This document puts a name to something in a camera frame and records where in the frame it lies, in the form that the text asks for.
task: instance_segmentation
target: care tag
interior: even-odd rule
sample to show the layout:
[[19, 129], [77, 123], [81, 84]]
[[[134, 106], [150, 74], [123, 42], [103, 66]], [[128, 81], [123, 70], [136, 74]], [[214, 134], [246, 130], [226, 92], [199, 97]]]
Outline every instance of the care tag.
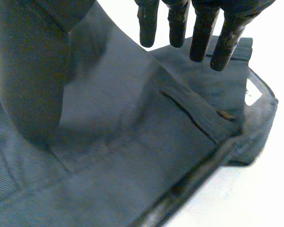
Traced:
[[245, 94], [246, 105], [253, 105], [261, 96], [262, 93], [259, 91], [259, 89], [251, 82], [250, 79], [247, 79]]

